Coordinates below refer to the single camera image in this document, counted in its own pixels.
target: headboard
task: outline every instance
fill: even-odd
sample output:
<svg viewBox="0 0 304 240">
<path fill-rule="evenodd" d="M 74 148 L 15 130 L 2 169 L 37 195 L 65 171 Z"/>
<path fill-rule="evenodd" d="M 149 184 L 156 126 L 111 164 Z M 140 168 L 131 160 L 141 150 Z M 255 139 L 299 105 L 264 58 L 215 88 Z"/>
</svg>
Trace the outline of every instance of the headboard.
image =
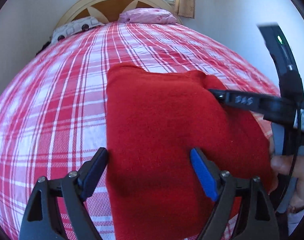
<svg viewBox="0 0 304 240">
<path fill-rule="evenodd" d="M 164 0 L 80 0 L 73 5 L 58 22 L 57 27 L 73 20 L 94 16 L 102 23 L 117 21 L 120 13 L 135 8 L 160 8 L 171 12 L 182 24 L 174 10 Z"/>
</svg>

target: white wall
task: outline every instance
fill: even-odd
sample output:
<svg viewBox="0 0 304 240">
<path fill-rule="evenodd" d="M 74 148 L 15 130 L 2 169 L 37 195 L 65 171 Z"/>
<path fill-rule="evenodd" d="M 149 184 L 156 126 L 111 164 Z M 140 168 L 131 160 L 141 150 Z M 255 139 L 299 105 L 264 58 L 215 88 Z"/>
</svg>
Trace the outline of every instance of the white wall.
<svg viewBox="0 0 304 240">
<path fill-rule="evenodd" d="M 276 69 L 256 25 L 277 22 L 304 85 L 304 20 L 290 0 L 196 0 L 195 19 L 182 21 L 236 51 L 275 84 Z"/>
<path fill-rule="evenodd" d="M 0 95 L 78 0 L 8 0 L 0 11 Z"/>
</svg>

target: red cloth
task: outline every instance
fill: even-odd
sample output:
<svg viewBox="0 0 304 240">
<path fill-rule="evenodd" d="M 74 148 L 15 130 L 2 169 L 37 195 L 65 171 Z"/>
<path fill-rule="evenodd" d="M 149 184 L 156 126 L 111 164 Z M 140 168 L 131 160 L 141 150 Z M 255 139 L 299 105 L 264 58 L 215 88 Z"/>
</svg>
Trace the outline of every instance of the red cloth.
<svg viewBox="0 0 304 240">
<path fill-rule="evenodd" d="M 250 112 L 207 91 L 225 89 L 215 76 L 119 64 L 107 77 L 106 184 L 117 240 L 182 240 L 201 231 L 213 203 L 190 163 L 194 147 L 221 170 L 259 175 L 270 187 L 268 140 Z"/>
</svg>

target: pink pillow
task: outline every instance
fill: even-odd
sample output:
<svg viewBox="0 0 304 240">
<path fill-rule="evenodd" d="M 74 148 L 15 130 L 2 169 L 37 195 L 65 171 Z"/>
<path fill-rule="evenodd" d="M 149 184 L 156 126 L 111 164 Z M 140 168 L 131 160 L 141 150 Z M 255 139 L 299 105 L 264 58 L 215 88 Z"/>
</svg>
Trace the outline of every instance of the pink pillow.
<svg viewBox="0 0 304 240">
<path fill-rule="evenodd" d="M 176 24 L 176 18 L 163 9 L 137 8 L 120 14 L 120 22 L 143 24 Z"/>
</svg>

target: red and white plaid bedspread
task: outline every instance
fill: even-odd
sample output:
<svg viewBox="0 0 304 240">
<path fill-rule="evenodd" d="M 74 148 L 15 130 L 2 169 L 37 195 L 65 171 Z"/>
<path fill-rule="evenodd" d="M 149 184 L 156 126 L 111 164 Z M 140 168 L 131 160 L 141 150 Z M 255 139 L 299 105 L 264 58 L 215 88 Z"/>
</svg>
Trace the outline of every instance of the red and white plaid bedspread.
<svg viewBox="0 0 304 240">
<path fill-rule="evenodd" d="M 0 225 L 11 239 L 18 238 L 38 177 L 63 177 L 106 147 L 106 74 L 120 62 L 159 73 L 197 69 L 229 89 L 279 93 L 239 55 L 181 25 L 111 23 L 59 42 L 33 59 L 0 97 Z M 268 137 L 269 122 L 255 117 Z M 104 178 L 87 207 L 103 239 L 115 239 Z M 75 239 L 61 212 L 69 239 Z"/>
</svg>

